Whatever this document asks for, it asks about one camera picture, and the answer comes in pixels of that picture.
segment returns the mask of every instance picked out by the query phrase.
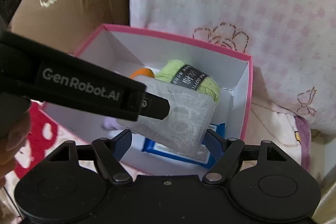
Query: frosted plastic case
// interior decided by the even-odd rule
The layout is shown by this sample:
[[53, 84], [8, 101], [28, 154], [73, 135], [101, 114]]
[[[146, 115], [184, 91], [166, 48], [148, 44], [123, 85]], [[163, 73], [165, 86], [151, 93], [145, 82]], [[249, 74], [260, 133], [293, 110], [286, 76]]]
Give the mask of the frosted plastic case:
[[147, 92], [166, 98], [169, 114], [163, 120], [139, 116], [136, 122], [117, 122], [173, 150], [196, 155], [216, 108], [214, 100], [205, 93], [143, 75], [134, 80], [144, 83]]

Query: brown cushion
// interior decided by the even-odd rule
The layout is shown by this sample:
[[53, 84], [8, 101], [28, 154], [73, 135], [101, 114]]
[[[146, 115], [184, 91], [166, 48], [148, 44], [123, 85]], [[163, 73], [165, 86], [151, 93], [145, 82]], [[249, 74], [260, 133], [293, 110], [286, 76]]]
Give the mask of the brown cushion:
[[58, 0], [42, 7], [22, 0], [12, 31], [61, 51], [72, 53], [101, 23], [129, 24], [128, 0]]

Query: blue package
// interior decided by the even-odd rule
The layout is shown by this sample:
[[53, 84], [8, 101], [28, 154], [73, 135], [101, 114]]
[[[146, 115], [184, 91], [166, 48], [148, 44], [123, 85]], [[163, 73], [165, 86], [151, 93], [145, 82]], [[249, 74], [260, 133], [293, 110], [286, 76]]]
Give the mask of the blue package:
[[[225, 136], [225, 123], [221, 124], [209, 124], [210, 129], [215, 131], [219, 136]], [[210, 169], [216, 162], [209, 150], [206, 148], [204, 141], [201, 144], [201, 148], [194, 157], [189, 157], [173, 149], [170, 149], [162, 144], [156, 143], [148, 138], [145, 139], [142, 152], [152, 153], [160, 156], [164, 156], [174, 160], [181, 160], [192, 164], [200, 165], [204, 168]]]

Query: black yarn label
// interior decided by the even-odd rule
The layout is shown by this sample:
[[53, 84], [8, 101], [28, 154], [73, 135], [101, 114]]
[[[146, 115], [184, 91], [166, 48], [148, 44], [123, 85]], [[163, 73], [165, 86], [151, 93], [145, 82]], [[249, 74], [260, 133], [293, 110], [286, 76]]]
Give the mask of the black yarn label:
[[200, 83], [208, 75], [201, 72], [198, 69], [195, 69], [191, 65], [184, 65], [180, 70], [175, 74], [171, 83], [175, 85], [180, 85], [188, 89], [196, 90]]

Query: orange object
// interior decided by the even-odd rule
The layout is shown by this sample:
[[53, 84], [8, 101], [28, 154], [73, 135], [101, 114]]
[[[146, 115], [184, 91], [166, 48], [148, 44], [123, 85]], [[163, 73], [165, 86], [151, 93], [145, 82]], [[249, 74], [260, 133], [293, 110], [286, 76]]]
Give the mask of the orange object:
[[155, 78], [154, 72], [148, 68], [141, 68], [141, 69], [136, 70], [135, 72], [131, 74], [129, 78], [133, 79], [137, 75], [144, 75], [144, 76], [148, 76], [151, 78]]

